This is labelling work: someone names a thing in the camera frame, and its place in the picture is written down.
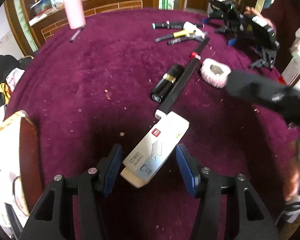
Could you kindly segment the operator right hand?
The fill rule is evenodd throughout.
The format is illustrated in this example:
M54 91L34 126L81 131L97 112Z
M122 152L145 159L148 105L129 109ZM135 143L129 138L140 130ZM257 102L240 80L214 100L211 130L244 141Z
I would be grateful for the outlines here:
M286 202L298 194L300 184L300 139L290 145L293 156L283 180L283 197Z

